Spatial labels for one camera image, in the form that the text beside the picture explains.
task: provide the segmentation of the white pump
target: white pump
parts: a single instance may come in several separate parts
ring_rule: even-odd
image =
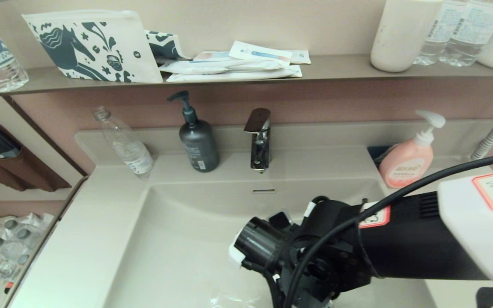
[[[416,142],[419,146],[430,146],[431,142],[435,139],[433,136],[434,128],[442,128],[446,123],[446,119],[438,113],[432,113],[431,111],[426,110],[417,110],[416,113],[424,117],[429,124],[431,125],[426,130],[420,131],[413,138],[413,141]]]

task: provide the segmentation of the sink basin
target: sink basin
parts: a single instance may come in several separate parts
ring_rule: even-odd
[[[375,179],[268,180],[150,187],[105,308],[270,308],[258,273],[237,269],[227,250],[252,218],[286,209],[301,219],[318,195],[348,204],[381,199]],[[373,279],[336,307],[434,307],[425,282]]]

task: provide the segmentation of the soap dispenser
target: soap dispenser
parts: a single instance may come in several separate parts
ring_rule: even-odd
[[[186,148],[193,169],[199,172],[211,172],[220,163],[220,156],[211,125],[197,118],[195,109],[190,106],[190,93],[180,91],[171,95],[167,100],[180,99],[184,104],[182,114],[186,123],[180,128],[180,141]]]
[[[417,110],[430,126],[413,138],[399,144],[382,160],[380,174],[389,188],[402,188],[414,183],[427,171],[433,161],[433,129],[442,128],[446,119],[438,113]]]

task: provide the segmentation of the pink soap bottle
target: pink soap bottle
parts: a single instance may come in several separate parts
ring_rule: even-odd
[[[442,128],[446,119],[430,111],[417,110],[416,113],[424,117],[431,126],[399,144],[382,160],[380,174],[389,188],[402,188],[414,183],[433,161],[433,129]]]

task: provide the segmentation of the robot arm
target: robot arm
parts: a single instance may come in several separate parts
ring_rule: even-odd
[[[493,209],[474,181],[448,181],[438,192],[403,197],[332,237],[301,274],[294,305],[323,308],[372,277],[493,279]],[[252,218],[230,253],[243,267],[272,277],[267,280],[280,308],[305,252],[373,204],[349,206],[317,197],[300,225],[284,212]]]

